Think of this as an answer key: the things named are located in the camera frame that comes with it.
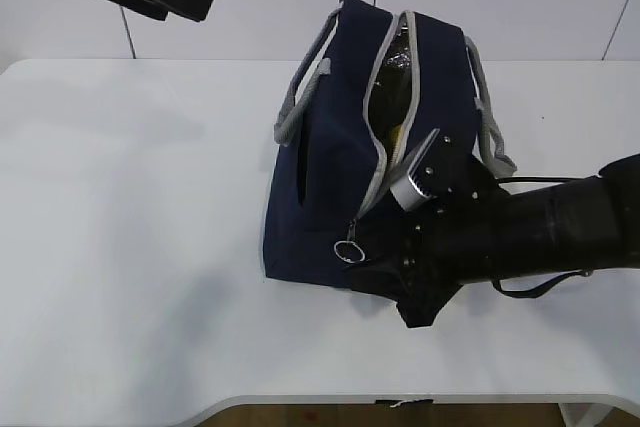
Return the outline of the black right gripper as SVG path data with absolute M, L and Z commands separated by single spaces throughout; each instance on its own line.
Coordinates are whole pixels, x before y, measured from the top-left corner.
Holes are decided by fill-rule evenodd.
M 344 269 L 349 288 L 396 302 L 408 328 L 430 327 L 462 288 L 455 271 L 471 255 L 473 231 L 483 209 L 507 197 L 493 173 L 467 153 L 465 169 L 451 194 L 405 212 L 398 254 L 386 254 Z

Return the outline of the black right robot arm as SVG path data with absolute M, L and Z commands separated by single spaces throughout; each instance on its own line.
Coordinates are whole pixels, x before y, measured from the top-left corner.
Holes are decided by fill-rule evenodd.
M 376 252 L 345 270 L 350 289 L 394 301 L 409 328 L 432 325 L 467 284 L 536 299 L 572 277 L 639 266 L 636 155 L 519 194 L 475 158 L 460 179 L 378 232 Z

